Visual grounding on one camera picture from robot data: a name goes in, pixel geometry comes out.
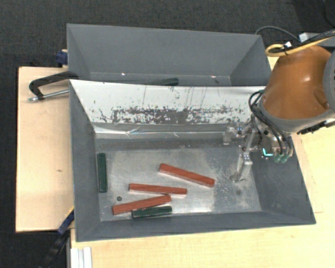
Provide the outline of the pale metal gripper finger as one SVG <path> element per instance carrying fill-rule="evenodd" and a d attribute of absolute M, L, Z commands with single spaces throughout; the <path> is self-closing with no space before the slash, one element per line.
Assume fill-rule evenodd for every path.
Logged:
<path fill-rule="evenodd" d="M 230 179 L 234 183 L 245 180 L 251 171 L 252 164 L 253 162 L 249 153 L 240 153 L 237 162 L 237 169 L 235 173 L 230 176 Z"/>
<path fill-rule="evenodd" d="M 224 145 L 230 145 L 239 143 L 242 140 L 242 129 L 240 127 L 227 126 L 225 132 L 222 135 L 222 143 Z"/>

